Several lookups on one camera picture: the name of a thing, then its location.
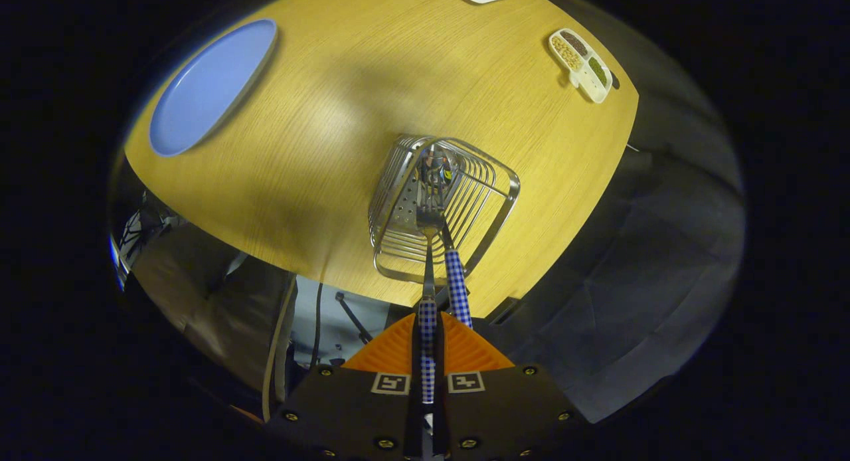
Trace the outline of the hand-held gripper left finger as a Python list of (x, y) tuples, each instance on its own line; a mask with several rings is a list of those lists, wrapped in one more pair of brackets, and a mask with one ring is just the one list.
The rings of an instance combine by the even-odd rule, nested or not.
[(268, 436), (303, 460), (421, 459), (417, 322), (407, 315), (342, 365), (310, 369), (268, 419)]

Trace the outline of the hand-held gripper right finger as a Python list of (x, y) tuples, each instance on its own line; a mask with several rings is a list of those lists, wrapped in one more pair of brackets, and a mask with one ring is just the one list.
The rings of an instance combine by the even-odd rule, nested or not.
[(438, 316), (435, 453), (446, 460), (552, 460), (588, 422), (543, 366), (516, 364)]

